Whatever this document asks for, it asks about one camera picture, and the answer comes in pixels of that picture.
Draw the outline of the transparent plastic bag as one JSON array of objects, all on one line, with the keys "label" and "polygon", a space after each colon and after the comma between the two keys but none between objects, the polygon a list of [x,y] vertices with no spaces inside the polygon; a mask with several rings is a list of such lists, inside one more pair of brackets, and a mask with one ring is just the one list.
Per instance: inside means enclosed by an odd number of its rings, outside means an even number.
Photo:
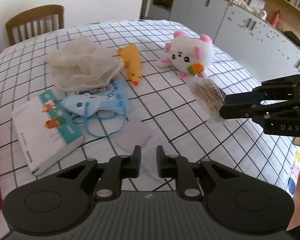
[{"label": "transparent plastic bag", "polygon": [[114,139],[127,153],[132,153],[135,146],[140,146],[143,173],[159,179],[156,150],[158,145],[165,145],[167,142],[162,134],[151,129],[145,122],[130,120]]}]

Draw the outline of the cotton swab bag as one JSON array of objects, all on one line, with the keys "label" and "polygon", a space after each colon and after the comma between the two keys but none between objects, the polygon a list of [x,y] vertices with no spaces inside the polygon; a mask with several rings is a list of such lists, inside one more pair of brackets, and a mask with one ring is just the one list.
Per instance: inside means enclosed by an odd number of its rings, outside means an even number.
[{"label": "cotton swab bag", "polygon": [[219,110],[225,103],[226,93],[211,79],[193,77],[187,82],[190,92],[198,105],[209,114],[219,114]]}]

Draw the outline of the white mesh cloth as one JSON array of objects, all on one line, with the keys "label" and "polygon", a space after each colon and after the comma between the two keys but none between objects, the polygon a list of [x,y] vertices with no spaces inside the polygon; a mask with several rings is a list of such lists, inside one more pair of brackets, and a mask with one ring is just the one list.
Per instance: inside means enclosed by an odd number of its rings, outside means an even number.
[{"label": "white mesh cloth", "polygon": [[45,57],[55,86],[65,92],[77,92],[107,85],[125,66],[122,59],[86,36],[68,42]]}]

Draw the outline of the red bottle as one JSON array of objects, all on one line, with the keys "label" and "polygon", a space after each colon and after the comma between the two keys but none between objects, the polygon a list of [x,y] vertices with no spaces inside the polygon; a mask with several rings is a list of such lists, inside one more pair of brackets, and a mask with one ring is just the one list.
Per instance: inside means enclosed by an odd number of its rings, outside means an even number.
[{"label": "red bottle", "polygon": [[279,24],[280,21],[280,16],[281,16],[281,12],[280,10],[275,11],[274,15],[272,16],[271,20],[270,20],[270,24],[274,27],[277,27],[277,25]]}]

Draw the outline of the white teal book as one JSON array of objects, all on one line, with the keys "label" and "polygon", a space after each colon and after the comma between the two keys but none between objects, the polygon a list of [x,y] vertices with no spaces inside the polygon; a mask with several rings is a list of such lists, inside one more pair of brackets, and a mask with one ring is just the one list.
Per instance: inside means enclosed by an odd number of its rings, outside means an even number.
[{"label": "white teal book", "polygon": [[84,142],[81,130],[48,89],[12,112],[31,173],[39,176]]}]

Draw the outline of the white pink plush toy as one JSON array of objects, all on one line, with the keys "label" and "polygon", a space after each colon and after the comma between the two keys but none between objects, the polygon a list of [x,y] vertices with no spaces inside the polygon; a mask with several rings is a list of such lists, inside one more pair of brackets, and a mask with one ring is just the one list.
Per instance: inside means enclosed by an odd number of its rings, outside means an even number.
[{"label": "white pink plush toy", "polygon": [[173,39],[165,44],[167,57],[157,62],[158,68],[173,66],[183,76],[206,77],[205,70],[212,63],[214,48],[209,36],[190,37],[176,31]]}]

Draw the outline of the white grid tablecloth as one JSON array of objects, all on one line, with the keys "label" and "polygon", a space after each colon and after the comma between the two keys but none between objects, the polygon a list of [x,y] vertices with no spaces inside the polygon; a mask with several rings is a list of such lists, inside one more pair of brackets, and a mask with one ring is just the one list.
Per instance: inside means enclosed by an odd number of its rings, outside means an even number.
[{"label": "white grid tablecloth", "polygon": [[[181,79],[174,67],[156,67],[177,30],[196,36],[169,21],[102,23],[43,34],[0,53],[0,239],[292,238],[288,181],[295,147],[287,136],[264,133],[251,118],[206,113],[190,92],[189,79]],[[115,76],[126,81],[126,122],[145,122],[164,136],[166,155],[200,165],[201,200],[179,197],[174,179],[154,179],[141,164],[138,178],[122,181],[118,198],[97,200],[97,165],[132,153],[116,144],[117,133],[95,138],[78,124],[83,144],[41,175],[31,173],[12,112],[48,89],[62,104],[70,93],[55,86],[45,57],[80,36],[117,58],[119,48],[136,44],[142,63],[139,84],[133,85],[126,69]],[[205,72],[227,95],[261,86],[220,50]],[[93,119],[89,129],[105,135],[121,130],[122,122],[121,116]]]}]

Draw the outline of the wooden chair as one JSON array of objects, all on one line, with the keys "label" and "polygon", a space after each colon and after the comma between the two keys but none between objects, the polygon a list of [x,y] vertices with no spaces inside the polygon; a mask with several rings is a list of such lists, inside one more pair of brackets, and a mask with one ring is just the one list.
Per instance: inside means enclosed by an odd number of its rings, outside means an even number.
[{"label": "wooden chair", "polygon": [[10,45],[64,28],[64,7],[58,4],[43,5],[24,11],[6,23]]}]

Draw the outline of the grey wooden wall cabinet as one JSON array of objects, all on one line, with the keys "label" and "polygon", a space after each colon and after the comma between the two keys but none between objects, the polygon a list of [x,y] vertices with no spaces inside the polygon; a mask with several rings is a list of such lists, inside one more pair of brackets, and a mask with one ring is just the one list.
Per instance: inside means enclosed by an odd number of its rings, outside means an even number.
[{"label": "grey wooden wall cabinet", "polygon": [[[179,22],[262,81],[300,74],[300,0],[143,0],[141,14]],[[269,22],[275,11],[277,27]]]}]

